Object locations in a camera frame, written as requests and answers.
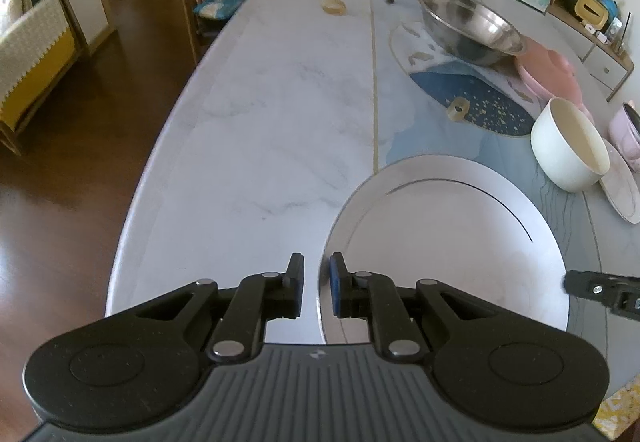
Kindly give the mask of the white marbled plate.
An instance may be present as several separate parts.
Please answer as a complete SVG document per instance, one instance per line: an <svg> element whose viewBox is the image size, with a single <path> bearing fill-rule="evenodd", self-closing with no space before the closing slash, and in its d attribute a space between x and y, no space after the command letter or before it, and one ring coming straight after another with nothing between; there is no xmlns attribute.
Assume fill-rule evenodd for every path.
<svg viewBox="0 0 640 442"><path fill-rule="evenodd" d="M636 180L622 155L616 148L603 140L610 158L610 168L599 181L600 187L612 207L626 222L640 223L640 193Z"/></svg>

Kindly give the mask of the white plate with rim line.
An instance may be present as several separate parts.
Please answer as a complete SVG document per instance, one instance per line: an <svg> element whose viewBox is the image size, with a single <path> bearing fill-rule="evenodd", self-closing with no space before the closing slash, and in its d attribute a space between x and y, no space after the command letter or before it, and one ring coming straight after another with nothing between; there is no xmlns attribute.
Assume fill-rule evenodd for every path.
<svg viewBox="0 0 640 442"><path fill-rule="evenodd" d="M567 329L565 266L551 228L504 176L446 155L406 158L356 189L324 255L400 287L439 280L533 320Z"/></svg>

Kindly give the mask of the cream white bowl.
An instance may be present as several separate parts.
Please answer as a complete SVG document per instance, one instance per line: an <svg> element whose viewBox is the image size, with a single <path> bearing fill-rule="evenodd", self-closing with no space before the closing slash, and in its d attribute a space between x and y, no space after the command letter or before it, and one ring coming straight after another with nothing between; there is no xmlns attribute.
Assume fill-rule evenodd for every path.
<svg viewBox="0 0 640 442"><path fill-rule="evenodd" d="M602 136L572 102L552 98L535 120L530 146L544 174L558 188L578 193L610 170Z"/></svg>

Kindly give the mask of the pink pot with steel liner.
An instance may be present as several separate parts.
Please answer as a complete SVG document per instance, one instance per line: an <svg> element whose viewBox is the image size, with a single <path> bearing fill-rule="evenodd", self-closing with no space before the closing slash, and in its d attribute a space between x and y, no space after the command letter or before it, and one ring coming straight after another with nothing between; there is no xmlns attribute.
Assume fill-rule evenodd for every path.
<svg viewBox="0 0 640 442"><path fill-rule="evenodd" d="M639 113L624 103L608 124L608 138L634 172L640 171Z"/></svg>

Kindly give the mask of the pink bear-shaped plate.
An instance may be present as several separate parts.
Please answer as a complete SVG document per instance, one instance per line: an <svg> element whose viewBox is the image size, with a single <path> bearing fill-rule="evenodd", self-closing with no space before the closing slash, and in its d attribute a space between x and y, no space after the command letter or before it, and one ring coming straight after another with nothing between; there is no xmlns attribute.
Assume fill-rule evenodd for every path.
<svg viewBox="0 0 640 442"><path fill-rule="evenodd" d="M558 51L547 49L532 38L524 36L523 40L525 50L514 58L514 64L528 90L544 101L552 98L570 101L593 122L572 63Z"/></svg>

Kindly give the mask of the stainless steel bowl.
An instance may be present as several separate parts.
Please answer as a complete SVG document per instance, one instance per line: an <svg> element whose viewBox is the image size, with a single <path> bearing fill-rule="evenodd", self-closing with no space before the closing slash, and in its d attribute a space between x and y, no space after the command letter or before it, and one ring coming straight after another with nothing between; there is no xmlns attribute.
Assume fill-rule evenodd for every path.
<svg viewBox="0 0 640 442"><path fill-rule="evenodd" d="M475 0L418 0L426 31L447 53L490 66L526 52L525 38L502 16Z"/></svg>

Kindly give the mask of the yellow cartoon box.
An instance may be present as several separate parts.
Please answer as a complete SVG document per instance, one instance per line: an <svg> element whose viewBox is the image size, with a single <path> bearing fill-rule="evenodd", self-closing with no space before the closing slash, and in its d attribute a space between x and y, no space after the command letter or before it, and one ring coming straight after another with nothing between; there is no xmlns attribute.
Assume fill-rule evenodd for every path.
<svg viewBox="0 0 640 442"><path fill-rule="evenodd" d="M639 381L635 379L601 403L592 423L608 440L614 441L638 419Z"/></svg>

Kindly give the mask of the clear tape roll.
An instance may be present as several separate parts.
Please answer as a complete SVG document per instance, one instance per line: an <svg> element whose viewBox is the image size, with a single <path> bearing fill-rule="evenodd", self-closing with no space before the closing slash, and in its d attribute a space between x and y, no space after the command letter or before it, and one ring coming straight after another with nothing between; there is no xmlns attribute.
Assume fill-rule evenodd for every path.
<svg viewBox="0 0 640 442"><path fill-rule="evenodd" d="M454 98L447 107L447 116L451 121L458 122L465 120L470 110L470 102L462 96Z"/></svg>

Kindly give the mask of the white wooden drawer cabinet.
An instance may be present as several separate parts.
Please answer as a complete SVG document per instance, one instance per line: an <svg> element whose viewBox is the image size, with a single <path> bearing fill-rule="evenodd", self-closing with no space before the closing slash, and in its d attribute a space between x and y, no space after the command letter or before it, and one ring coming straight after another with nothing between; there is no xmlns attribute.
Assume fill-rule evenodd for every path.
<svg viewBox="0 0 640 442"><path fill-rule="evenodd" d="M591 77L597 80L605 99L611 102L634 71L634 62L628 53L615 52L612 46L590 35L575 17L556 4L549 6L547 16Z"/></svg>

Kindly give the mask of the yellow tissue holder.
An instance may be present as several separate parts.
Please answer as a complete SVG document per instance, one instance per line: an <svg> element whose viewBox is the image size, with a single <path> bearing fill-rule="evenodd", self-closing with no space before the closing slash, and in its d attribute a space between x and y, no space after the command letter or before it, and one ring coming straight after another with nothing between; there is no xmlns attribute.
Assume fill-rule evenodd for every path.
<svg viewBox="0 0 640 442"><path fill-rule="evenodd" d="M598 0L576 0L574 13L583 23L597 30L608 22L608 9Z"/></svg>

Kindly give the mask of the blue globe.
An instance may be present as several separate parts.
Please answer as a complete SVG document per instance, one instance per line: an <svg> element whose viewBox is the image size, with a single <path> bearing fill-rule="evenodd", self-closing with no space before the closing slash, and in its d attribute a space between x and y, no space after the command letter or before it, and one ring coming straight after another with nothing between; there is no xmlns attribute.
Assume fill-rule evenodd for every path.
<svg viewBox="0 0 640 442"><path fill-rule="evenodd" d="M598 0L602 6L605 7L605 9L608 11L608 20L606 21L606 24L611 24L612 20L614 20L615 17L618 17L620 15L620 9L617 6L617 3L615 0Z"/></svg>

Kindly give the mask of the yellowish tape roll far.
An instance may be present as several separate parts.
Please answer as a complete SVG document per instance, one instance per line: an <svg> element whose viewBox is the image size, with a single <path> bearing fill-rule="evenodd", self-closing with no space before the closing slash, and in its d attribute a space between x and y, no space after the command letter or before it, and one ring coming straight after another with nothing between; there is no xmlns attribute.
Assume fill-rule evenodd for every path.
<svg viewBox="0 0 640 442"><path fill-rule="evenodd" d="M347 12L346 4L342 0L323 0L321 7L330 15L345 15Z"/></svg>

